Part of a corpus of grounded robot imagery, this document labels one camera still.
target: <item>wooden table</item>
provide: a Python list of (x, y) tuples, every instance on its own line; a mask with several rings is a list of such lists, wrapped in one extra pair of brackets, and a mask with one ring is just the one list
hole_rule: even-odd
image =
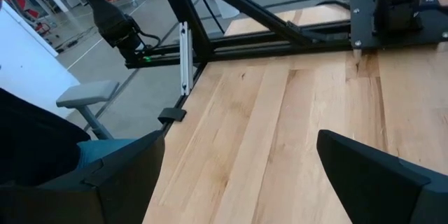
[[(280, 13), (298, 25), (336, 6)], [(227, 35), (264, 28), (234, 21)], [(329, 129), (448, 174), (448, 56), (434, 46), (209, 63), (166, 136), (143, 223), (350, 223), (322, 168)]]

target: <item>gray chair arm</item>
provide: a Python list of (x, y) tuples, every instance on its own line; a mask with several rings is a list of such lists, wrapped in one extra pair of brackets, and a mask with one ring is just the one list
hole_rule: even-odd
[(70, 87), (56, 101), (56, 106), (68, 109), (107, 102), (118, 88), (119, 82), (103, 80)]

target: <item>gray floor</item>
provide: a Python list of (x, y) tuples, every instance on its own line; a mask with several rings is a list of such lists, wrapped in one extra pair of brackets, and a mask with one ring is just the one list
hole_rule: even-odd
[[(193, 1), (197, 2), (195, 7), (200, 17), (210, 16), (202, 1)], [(254, 1), (261, 6), (269, 6), (292, 0)], [(273, 6), (268, 10), (273, 13), (287, 11), (313, 6), (320, 1), (322, 0), (301, 1)], [(214, 13), (218, 14), (215, 4), (210, 4)], [(173, 43), (179, 36), (176, 17), (167, 0), (146, 0), (137, 9), (130, 9), (129, 13), (132, 13), (132, 17), (145, 32), (161, 38), (166, 37), (164, 44)], [(231, 20), (219, 17), (218, 21), (226, 29)], [(208, 33), (219, 32), (213, 19), (206, 18), (202, 22)], [(69, 68), (81, 83), (111, 79), (124, 84), (111, 103), (91, 106), (94, 113), (100, 112), (100, 121), (115, 138), (141, 137), (159, 129), (161, 124), (157, 121), (157, 116), (163, 108), (173, 106), (180, 95), (179, 66), (126, 69), (123, 57), (98, 34), (91, 35), (74, 49), (61, 54), (58, 60)], [(86, 126), (86, 122), (77, 112), (72, 113), (68, 119), (80, 127)]]

